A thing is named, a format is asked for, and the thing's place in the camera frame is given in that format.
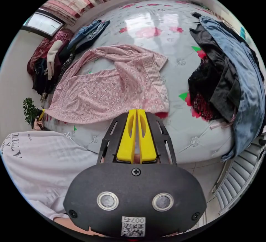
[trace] label sticker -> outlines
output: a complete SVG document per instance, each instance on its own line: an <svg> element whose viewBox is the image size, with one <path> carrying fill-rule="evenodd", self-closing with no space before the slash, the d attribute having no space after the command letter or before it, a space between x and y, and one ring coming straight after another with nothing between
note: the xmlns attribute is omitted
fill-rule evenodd
<svg viewBox="0 0 266 242"><path fill-rule="evenodd" d="M121 236L145 236L145 217L126 217L122 216Z"/></svg>

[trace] pile of clothes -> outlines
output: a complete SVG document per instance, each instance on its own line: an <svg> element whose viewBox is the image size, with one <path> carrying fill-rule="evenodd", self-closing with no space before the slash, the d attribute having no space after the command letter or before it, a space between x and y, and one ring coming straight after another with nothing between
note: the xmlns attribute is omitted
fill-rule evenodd
<svg viewBox="0 0 266 242"><path fill-rule="evenodd" d="M42 40L27 65L33 89L42 96L42 101L54 90L76 54L90 48L109 23L95 20L82 27L72 39L71 30L61 29L51 40Z"/></svg>
<svg viewBox="0 0 266 242"><path fill-rule="evenodd" d="M233 125L235 146L226 161L245 150L266 125L264 77L256 53L223 22L199 18L190 34L205 52L188 79L191 104L206 120L223 118Z"/></svg>

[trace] bed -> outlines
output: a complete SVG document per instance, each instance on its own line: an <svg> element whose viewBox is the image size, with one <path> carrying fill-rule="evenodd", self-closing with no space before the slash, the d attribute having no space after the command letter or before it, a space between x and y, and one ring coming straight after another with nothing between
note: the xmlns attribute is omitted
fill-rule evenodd
<svg viewBox="0 0 266 242"><path fill-rule="evenodd" d="M191 15L196 11L218 20L204 8L183 1L136 1L113 9L102 15L102 21L111 23L100 35L93 48L117 44L135 44L168 57L160 71L167 87L170 111L163 120L173 142L177 163L209 160L229 152L234 144L231 127L211 129L223 120L207 122L189 106L188 78L199 66L202 51L189 33L198 19ZM80 58L84 52L75 57ZM83 75L103 69L112 69L112 62L100 58L86 63L78 72ZM44 108L52 101L48 96ZM64 123L48 115L44 117L46 128L68 133L79 145L95 153L112 120L79 125Z"/></svg>

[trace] curtain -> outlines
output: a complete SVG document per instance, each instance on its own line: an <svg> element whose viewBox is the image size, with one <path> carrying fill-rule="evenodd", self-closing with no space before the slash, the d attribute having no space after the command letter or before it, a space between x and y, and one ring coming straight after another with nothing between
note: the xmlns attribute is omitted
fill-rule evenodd
<svg viewBox="0 0 266 242"><path fill-rule="evenodd" d="M48 0L41 6L65 23L73 26L83 13L109 0Z"/></svg>

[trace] tiled floor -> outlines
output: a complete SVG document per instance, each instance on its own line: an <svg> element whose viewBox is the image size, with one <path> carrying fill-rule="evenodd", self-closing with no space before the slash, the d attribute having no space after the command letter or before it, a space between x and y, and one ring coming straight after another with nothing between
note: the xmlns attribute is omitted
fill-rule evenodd
<svg viewBox="0 0 266 242"><path fill-rule="evenodd" d="M180 164L178 166L189 171L199 181L206 202L213 199L211 190L224 166L224 164L220 162L220 158L198 163Z"/></svg>
<svg viewBox="0 0 266 242"><path fill-rule="evenodd" d="M207 203L206 209L206 220L207 223L217 219L219 217L220 205L218 202L218 198L215 197Z"/></svg>

